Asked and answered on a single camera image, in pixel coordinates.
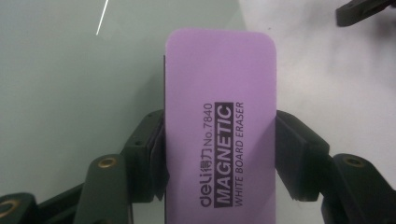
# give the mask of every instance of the white table surface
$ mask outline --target white table surface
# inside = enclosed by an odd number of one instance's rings
[[[0,195],[42,202],[81,183],[163,108],[166,37],[181,27],[249,30],[277,48],[277,108],[315,130],[331,155],[371,161],[396,187],[396,10],[335,26],[346,1],[0,2]],[[276,181],[279,224],[323,223],[320,202],[293,201]],[[163,223],[163,203],[134,207]]]

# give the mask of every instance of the gray background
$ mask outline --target gray background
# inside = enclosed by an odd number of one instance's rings
[[[371,161],[395,187],[396,10],[349,28],[347,1],[0,2],[0,195],[39,202],[81,183],[117,153],[138,122],[163,108],[163,54],[177,28],[267,33],[277,48],[277,108],[331,145]],[[323,223],[320,203],[290,199],[276,181],[277,223]],[[134,207],[163,223],[163,203]]]

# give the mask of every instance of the magnetic eraser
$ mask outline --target magnetic eraser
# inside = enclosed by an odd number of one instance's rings
[[[275,224],[276,49],[183,29],[165,53],[168,224]]]

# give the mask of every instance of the purple eraser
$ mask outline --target purple eraser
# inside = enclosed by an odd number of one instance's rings
[[[275,224],[276,49],[183,29],[165,55],[167,224]]]

